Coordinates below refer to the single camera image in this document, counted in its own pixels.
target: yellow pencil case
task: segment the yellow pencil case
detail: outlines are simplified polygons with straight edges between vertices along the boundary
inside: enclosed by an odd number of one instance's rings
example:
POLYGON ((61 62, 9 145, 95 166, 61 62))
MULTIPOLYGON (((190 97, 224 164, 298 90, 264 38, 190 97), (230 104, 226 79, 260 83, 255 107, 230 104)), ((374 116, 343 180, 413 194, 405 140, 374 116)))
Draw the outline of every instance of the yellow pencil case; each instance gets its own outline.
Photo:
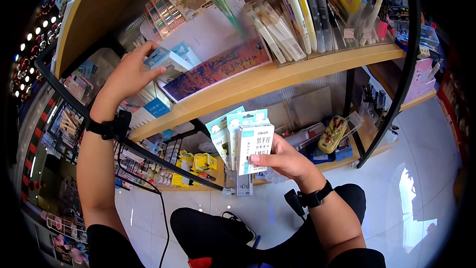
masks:
POLYGON ((336 150, 342 136, 347 129, 347 120, 342 116, 335 115, 329 122, 324 133, 321 134, 321 138, 318 142, 318 147, 325 153, 332 153, 336 150))

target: painted artwork cover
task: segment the painted artwork cover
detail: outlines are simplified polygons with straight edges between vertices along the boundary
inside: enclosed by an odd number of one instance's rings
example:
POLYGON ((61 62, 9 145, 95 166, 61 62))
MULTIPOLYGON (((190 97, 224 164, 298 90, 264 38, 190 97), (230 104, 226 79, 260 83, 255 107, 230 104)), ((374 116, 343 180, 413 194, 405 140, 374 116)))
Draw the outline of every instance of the painted artwork cover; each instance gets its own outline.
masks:
POLYGON ((224 51, 182 74, 164 89, 177 101, 215 84, 270 61, 263 43, 255 38, 224 51))

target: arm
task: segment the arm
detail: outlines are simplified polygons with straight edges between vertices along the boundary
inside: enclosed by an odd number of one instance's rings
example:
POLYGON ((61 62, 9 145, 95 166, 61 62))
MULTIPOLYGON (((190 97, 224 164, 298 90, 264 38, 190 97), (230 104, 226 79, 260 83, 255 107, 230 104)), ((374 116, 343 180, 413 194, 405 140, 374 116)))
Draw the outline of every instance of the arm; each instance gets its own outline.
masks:
MULTIPOLYGON (((146 42, 122 58, 96 97, 89 113, 92 120, 99 123, 113 120, 124 99, 137 94, 163 72, 158 67, 147 72, 143 64, 144 57, 157 47, 154 42, 146 42)), ((77 165, 78 191, 86 227, 105 225, 128 238, 114 204, 113 153, 112 140, 84 132, 77 165)))
MULTIPOLYGON (((272 167, 280 174, 293 179, 305 194, 324 188, 324 175, 277 134, 273 137, 272 151, 275 154, 252 155, 250 161, 260 166, 272 167)), ((335 191, 323 199, 322 205, 309 208, 309 214, 328 261, 346 250, 366 248, 357 215, 335 191)))

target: black cable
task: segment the black cable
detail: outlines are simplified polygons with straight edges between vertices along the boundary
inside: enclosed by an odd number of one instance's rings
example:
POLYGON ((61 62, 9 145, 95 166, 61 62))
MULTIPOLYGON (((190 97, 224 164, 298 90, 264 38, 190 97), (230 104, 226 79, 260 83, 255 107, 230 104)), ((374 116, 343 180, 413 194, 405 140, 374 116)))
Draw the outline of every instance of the black cable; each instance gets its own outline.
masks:
MULTIPOLYGON (((121 151, 121 148, 122 148, 122 143, 119 143, 119 151, 118 151, 118 163, 119 163, 119 168, 121 168, 120 166, 120 151, 121 151)), ((139 178, 141 179, 142 181, 145 181, 146 183, 148 183, 149 185, 151 185, 153 188, 155 188, 155 190, 157 190, 157 193, 158 195, 160 196, 160 200, 162 201, 162 208, 164 209, 164 221, 165 221, 165 230, 167 231, 167 242, 165 243, 165 248, 164 248, 164 252, 162 253, 162 258, 160 259, 160 264, 158 265, 158 268, 161 268, 162 267, 162 262, 164 260, 164 257, 165 257, 165 252, 167 251, 167 247, 169 246, 169 241, 170 241, 170 234, 169 234, 169 226, 167 225, 167 215, 165 214, 165 204, 164 204, 164 198, 162 197, 162 192, 159 191, 158 188, 156 188, 152 183, 148 182, 147 180, 145 180, 144 178, 142 177, 139 177, 139 176, 136 176, 132 173, 129 173, 127 170, 124 170, 126 173, 136 177, 136 178, 139 178)))
POLYGON ((164 221, 165 221, 165 229, 167 230, 167 243, 165 244, 164 248, 164 253, 162 254, 162 258, 160 259, 160 265, 158 265, 159 268, 162 267, 162 261, 164 260, 165 256, 165 251, 167 250, 167 246, 169 245, 169 227, 167 226, 167 216, 165 215, 165 204, 164 204, 164 198, 162 197, 162 193, 159 193, 160 195, 160 200, 162 201, 162 208, 164 209, 164 221))

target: watch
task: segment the watch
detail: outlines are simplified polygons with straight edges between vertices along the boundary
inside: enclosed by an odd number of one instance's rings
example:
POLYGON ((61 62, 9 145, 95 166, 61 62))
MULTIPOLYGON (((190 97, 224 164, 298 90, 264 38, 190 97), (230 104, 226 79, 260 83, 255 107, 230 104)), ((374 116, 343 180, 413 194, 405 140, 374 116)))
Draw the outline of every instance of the watch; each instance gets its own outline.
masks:
POLYGON ((333 191, 332 186, 330 185, 329 180, 326 180, 326 185, 321 190, 316 190, 310 194, 303 194, 301 191, 297 192, 297 197, 302 207, 314 208, 319 205, 322 205, 322 200, 327 197, 327 195, 333 191))
POLYGON ((122 142, 126 138, 131 118, 130 112, 119 110, 113 121, 98 123, 87 117, 85 127, 87 131, 100 134, 103 140, 111 140, 118 136, 118 140, 122 142))
POLYGON ((113 121, 104 121, 102 123, 98 123, 92 120, 90 117, 86 118, 86 130, 93 132, 95 134, 100 134, 103 140, 111 140, 116 135, 115 133, 115 125, 116 125, 116 118, 115 116, 113 121))

